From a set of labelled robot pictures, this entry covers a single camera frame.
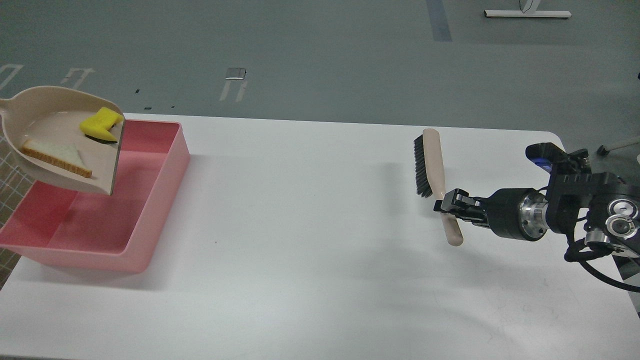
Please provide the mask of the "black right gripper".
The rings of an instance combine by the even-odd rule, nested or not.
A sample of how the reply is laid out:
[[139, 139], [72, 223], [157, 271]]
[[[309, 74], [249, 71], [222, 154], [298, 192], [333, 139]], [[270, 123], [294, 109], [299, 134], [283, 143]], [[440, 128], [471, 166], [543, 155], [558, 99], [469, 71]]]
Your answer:
[[436, 200], [433, 210], [477, 227], [489, 227], [503, 239], [535, 242], [549, 229], [547, 199], [532, 187], [503, 188], [487, 198], [472, 197], [455, 188], [445, 194], [445, 207], [448, 209], [442, 200]]

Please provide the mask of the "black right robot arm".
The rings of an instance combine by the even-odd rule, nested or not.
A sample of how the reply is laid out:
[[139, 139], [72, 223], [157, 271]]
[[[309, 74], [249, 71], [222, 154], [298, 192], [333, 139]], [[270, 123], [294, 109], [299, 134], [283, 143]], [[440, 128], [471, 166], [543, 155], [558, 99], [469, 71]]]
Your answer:
[[547, 231], [565, 235], [566, 262], [605, 284], [638, 293], [637, 285], [604, 275], [590, 261], [618, 256], [639, 262], [639, 187], [614, 173], [592, 172], [585, 149], [567, 153], [542, 142], [528, 146], [525, 155], [550, 176], [545, 187], [501, 188], [489, 197], [471, 197], [457, 188], [435, 202], [435, 212], [503, 239], [535, 242]]

